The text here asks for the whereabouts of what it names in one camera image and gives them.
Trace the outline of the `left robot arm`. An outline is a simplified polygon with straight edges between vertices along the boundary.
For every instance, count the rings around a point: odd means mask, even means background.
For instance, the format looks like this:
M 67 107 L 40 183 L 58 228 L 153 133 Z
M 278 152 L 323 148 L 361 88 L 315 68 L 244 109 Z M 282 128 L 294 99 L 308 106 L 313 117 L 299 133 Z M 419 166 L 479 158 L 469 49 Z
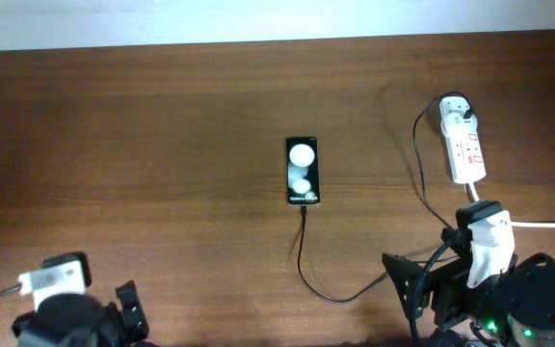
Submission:
M 119 303 L 103 305 L 85 294 L 58 294 L 18 316 L 12 331 L 19 346 L 149 346 L 149 326 L 135 282 L 116 289 Z

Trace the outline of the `white power strip red switches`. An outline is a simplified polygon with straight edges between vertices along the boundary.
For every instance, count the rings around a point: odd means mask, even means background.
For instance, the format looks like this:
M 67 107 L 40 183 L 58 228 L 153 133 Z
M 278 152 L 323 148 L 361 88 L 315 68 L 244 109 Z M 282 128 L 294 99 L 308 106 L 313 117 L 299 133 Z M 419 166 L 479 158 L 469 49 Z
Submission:
M 446 96 L 439 103 L 440 116 L 443 113 L 463 113 L 466 110 L 472 111 L 472 108 L 461 96 Z M 445 143 L 455 183 L 474 183 L 486 176 L 482 147 L 477 131 L 457 137 L 445 137 Z

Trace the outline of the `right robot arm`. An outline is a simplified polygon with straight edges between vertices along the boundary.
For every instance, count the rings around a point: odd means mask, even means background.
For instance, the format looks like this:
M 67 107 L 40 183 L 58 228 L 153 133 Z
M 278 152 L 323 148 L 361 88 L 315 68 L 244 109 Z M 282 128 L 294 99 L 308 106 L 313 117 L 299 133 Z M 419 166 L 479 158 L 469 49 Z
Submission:
M 555 346 L 555 259 L 515 254 L 510 214 L 493 200 L 456 213 L 424 264 L 384 254 L 416 346 L 468 346 L 468 322 L 483 346 Z

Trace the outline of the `black smartphone with lit screen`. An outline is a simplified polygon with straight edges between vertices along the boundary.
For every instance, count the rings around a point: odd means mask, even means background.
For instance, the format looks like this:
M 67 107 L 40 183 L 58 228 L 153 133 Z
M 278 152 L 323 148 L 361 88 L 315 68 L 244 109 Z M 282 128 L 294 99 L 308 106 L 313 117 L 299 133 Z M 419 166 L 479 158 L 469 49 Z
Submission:
M 319 155 L 315 137 L 285 140 L 286 201 L 289 205 L 310 206 L 321 201 Z

